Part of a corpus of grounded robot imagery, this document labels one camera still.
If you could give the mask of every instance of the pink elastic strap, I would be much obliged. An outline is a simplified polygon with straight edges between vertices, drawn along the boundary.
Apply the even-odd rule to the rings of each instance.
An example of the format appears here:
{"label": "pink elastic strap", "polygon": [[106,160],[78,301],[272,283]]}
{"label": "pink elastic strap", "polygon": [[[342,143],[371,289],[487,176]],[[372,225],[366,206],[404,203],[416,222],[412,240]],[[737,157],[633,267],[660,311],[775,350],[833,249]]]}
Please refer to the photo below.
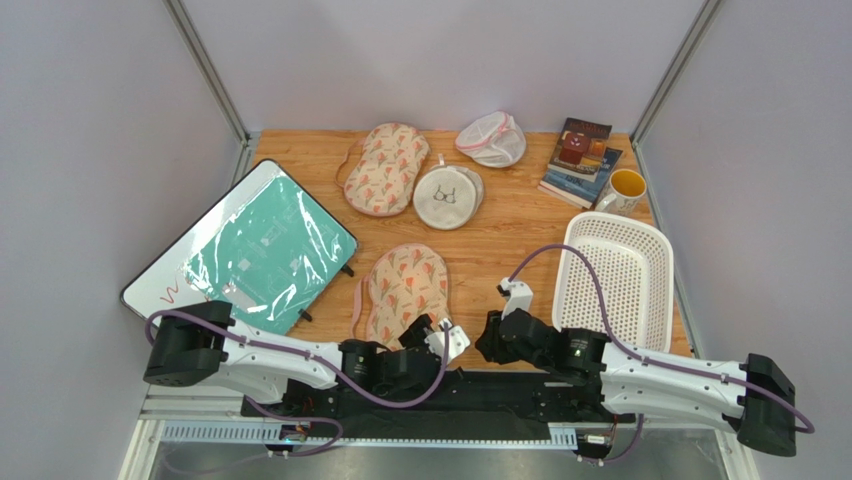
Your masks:
{"label": "pink elastic strap", "polygon": [[355,338],[355,325],[358,325],[358,320],[361,318],[361,285],[367,283],[367,277],[358,280],[355,285],[355,302],[352,305],[352,320],[349,322],[349,338]]}
{"label": "pink elastic strap", "polygon": [[347,161],[349,161],[349,155],[352,154],[352,149],[354,149],[355,147],[363,147],[364,140],[366,140],[366,138],[359,139],[358,141],[350,145],[349,148],[346,150],[346,154],[343,155],[343,161],[340,162],[340,166],[337,167],[337,171],[334,173],[334,183],[338,187],[343,188],[343,184],[340,183],[340,180],[338,180],[337,177],[340,176],[340,171],[343,170],[343,166],[346,165]]}
{"label": "pink elastic strap", "polygon": [[456,137],[456,141],[454,142],[456,144],[456,148],[458,148],[459,150],[470,150],[472,148],[480,148],[484,145],[487,145],[488,142],[490,142],[491,139],[494,138],[496,135],[500,135],[501,133],[505,132],[506,131],[506,125],[509,124],[509,114],[506,113],[506,112],[500,112],[500,113],[503,114],[503,122],[500,123],[500,126],[497,127],[497,130],[494,133],[492,133],[491,135],[489,135],[486,138],[483,138],[479,142],[476,142],[476,143],[471,144],[471,145],[459,145],[459,139],[458,139],[458,137]]}

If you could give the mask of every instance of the white plastic basket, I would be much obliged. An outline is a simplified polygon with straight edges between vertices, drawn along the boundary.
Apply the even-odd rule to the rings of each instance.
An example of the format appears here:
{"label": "white plastic basket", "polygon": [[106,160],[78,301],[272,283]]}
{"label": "white plastic basket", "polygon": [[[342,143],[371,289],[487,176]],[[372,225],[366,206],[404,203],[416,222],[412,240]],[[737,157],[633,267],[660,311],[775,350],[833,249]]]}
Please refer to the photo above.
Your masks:
{"label": "white plastic basket", "polygon": [[[668,352],[674,262],[665,235],[636,220],[586,212],[568,224],[564,243],[580,250],[594,267],[618,338]],[[564,250],[553,296],[553,326],[605,331],[588,270],[576,255]]]}

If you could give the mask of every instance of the wooden tabletop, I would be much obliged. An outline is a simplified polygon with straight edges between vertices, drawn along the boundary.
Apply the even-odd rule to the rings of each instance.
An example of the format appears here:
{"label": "wooden tabletop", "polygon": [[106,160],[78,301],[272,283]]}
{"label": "wooden tabletop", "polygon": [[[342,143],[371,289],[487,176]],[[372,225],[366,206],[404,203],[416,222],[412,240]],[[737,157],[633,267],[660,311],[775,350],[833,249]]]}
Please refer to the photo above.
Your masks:
{"label": "wooden tabletop", "polygon": [[[394,217],[369,217],[346,203],[334,184],[334,173],[346,150],[367,132],[329,130],[266,130],[260,138],[254,162],[276,160],[302,186],[334,215],[359,242],[351,262],[356,278],[338,275],[310,307],[313,322],[300,321],[288,335],[309,341],[341,341],[349,337],[353,292],[358,279],[370,272],[378,258],[403,243],[423,243],[438,252],[450,272],[450,312],[471,342],[482,334],[489,310],[502,310],[505,302],[496,286],[517,267],[526,255],[548,243],[560,243],[568,222],[582,210],[540,192],[536,186],[547,168],[556,145],[556,133],[527,133],[527,152],[516,165],[491,169],[476,164],[453,147],[458,132],[426,131],[431,153],[422,172],[437,164],[443,153],[448,164],[470,168],[482,176],[485,200],[465,226],[453,231],[427,227],[409,207]],[[636,157],[625,134],[613,134],[609,145],[623,150],[617,168],[638,170]],[[356,150],[354,159],[360,154]],[[341,181],[355,161],[350,160]],[[647,200],[643,199],[631,218],[653,225]],[[556,283],[559,252],[540,255],[525,269],[522,278],[535,292],[531,314],[550,324],[553,286]],[[364,324],[371,307],[365,295],[364,311],[355,333],[364,338]],[[680,312],[675,305],[672,353],[690,356]],[[486,362],[470,348],[453,366],[466,369],[531,370],[524,362],[497,365]]]}

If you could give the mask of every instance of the mug handle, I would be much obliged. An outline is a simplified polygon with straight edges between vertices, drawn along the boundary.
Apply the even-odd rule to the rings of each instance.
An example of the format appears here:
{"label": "mug handle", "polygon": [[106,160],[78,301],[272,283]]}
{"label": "mug handle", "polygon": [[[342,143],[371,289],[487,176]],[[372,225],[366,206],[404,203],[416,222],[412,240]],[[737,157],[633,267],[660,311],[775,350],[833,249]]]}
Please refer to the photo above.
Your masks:
{"label": "mug handle", "polygon": [[610,193],[606,197],[602,198],[600,202],[598,202],[598,204],[595,206],[595,211],[606,213],[607,210],[609,210],[609,206],[612,205],[612,203],[615,202],[617,198],[618,197],[614,193]]}

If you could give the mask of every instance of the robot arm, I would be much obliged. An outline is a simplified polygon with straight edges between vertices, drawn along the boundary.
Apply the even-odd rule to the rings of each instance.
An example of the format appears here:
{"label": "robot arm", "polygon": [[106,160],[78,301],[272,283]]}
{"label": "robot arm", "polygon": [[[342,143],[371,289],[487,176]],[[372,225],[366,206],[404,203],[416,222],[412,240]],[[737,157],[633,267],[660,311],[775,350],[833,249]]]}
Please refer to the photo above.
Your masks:
{"label": "robot arm", "polygon": [[[314,390],[338,386],[336,369],[368,390],[388,394],[434,380],[445,348],[448,362],[461,355],[470,340],[448,319],[431,328],[421,316],[400,341],[412,348],[392,352],[375,342],[307,342],[255,329],[230,318],[231,304],[213,301],[177,309],[223,328],[233,338],[175,317],[164,317],[154,341],[145,381],[153,385],[221,386],[240,392],[259,404],[281,402],[288,385],[298,382]],[[443,331],[448,330],[450,345]],[[270,349],[288,347],[299,353]]]}
{"label": "robot arm", "polygon": [[[489,313],[485,332],[476,342],[486,360],[501,364],[527,361],[570,385],[599,389],[600,405],[613,414],[646,414],[705,424],[736,432],[738,440],[753,449],[795,455],[793,414],[742,386],[762,387],[793,405],[795,388],[771,359],[750,354],[744,364],[706,361],[624,344],[633,351],[628,355],[605,333],[557,331],[524,308],[510,311],[510,305],[530,305],[532,292],[526,284],[503,279],[498,290],[506,298],[507,308]],[[687,373],[687,369],[706,377]]]}

